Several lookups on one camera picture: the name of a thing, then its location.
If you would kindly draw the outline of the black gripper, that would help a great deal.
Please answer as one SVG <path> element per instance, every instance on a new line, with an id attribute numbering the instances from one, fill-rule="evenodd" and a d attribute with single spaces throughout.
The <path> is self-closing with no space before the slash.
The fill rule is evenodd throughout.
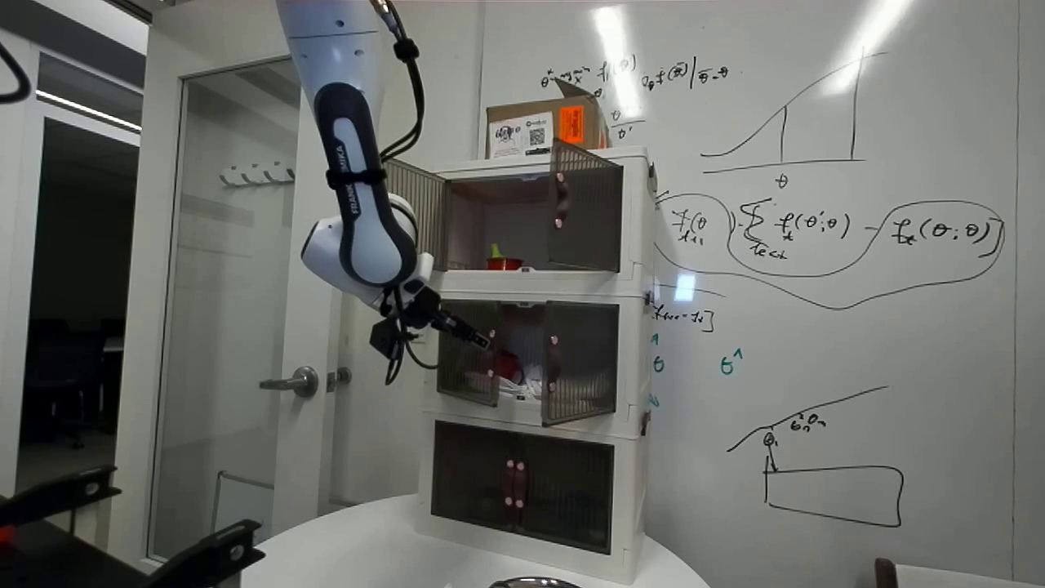
<path id="1" fill-rule="evenodd" d="M 413 328 L 438 328 L 448 335 L 491 351 L 491 335 L 469 320 L 445 315 L 441 295 L 423 281 L 388 290 L 378 305 L 378 315 L 383 320 L 373 328 L 368 343 L 386 360 L 395 360 L 404 351 Z"/>

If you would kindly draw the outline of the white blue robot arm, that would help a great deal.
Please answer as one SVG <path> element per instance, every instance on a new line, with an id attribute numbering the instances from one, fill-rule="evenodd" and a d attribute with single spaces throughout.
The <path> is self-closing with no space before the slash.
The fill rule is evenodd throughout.
<path id="1" fill-rule="evenodd" d="M 386 186 L 386 164 L 418 139 L 426 121 L 418 45 L 395 4 L 276 0 L 276 8 L 318 121 L 327 186 L 338 196 L 338 216 L 312 228 L 300 260 L 319 281 L 383 315 L 368 343 L 388 360 L 413 343 L 414 328 L 488 345 L 488 335 L 453 316 L 429 287 L 433 258 L 418 248 L 413 205 Z M 378 76 L 388 57 L 413 77 L 414 125 L 378 146 L 373 107 L 383 97 Z"/>

